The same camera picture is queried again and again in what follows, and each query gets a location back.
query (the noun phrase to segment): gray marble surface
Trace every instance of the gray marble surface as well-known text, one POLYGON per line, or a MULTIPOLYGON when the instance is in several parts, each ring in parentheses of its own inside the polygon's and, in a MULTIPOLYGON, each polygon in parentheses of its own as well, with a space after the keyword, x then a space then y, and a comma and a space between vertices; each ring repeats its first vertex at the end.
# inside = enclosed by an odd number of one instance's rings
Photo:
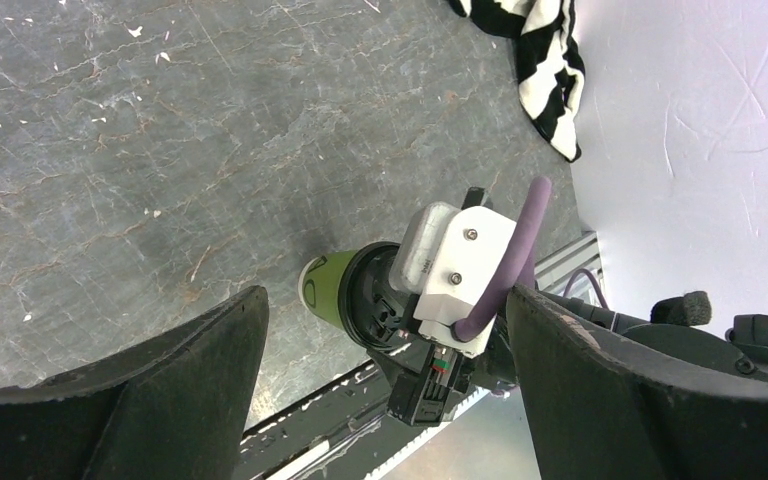
POLYGON ((364 359, 297 301, 311 257, 470 185, 512 216, 538 173, 541 254, 577 237, 510 55, 437 0, 0 1, 0 386, 261 284, 252 423, 364 359))

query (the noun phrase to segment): white wall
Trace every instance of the white wall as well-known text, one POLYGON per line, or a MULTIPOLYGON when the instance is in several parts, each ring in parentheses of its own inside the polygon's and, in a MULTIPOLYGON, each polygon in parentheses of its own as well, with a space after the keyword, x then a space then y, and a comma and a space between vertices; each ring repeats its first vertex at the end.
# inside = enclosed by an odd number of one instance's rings
POLYGON ((768 313, 768 0, 578 0, 573 166, 608 300, 707 290, 708 328, 768 313))

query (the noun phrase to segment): white plastic mount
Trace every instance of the white plastic mount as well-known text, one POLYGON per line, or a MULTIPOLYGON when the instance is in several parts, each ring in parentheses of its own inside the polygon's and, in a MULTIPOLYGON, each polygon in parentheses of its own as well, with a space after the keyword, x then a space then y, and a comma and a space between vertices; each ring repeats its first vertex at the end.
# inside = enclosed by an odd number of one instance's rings
POLYGON ((502 260, 514 226, 513 220, 484 207, 468 208, 452 218, 414 312, 414 318, 422 321, 420 335, 469 358, 484 353, 493 322, 466 343, 452 337, 450 326, 478 303, 502 260))

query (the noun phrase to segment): gray tabletop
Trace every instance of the gray tabletop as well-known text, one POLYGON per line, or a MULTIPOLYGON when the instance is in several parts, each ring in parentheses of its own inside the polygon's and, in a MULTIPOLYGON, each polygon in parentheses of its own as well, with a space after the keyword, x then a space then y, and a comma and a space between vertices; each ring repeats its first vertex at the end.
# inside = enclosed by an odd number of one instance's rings
POLYGON ((0 2, 0 386, 261 284, 253 423, 364 359, 296 298, 313 256, 470 185, 513 216, 538 173, 541 255, 577 237, 510 57, 442 1, 0 2))

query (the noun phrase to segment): black and white striped fabric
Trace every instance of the black and white striped fabric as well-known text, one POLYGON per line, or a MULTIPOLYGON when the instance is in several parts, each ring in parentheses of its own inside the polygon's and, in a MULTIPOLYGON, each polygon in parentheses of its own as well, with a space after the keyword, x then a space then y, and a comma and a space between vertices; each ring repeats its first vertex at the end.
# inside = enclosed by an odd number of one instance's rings
POLYGON ((514 40, 519 100, 531 121, 567 161, 581 156, 573 119, 584 87, 584 62, 572 38, 573 0, 448 0, 490 35, 514 40))

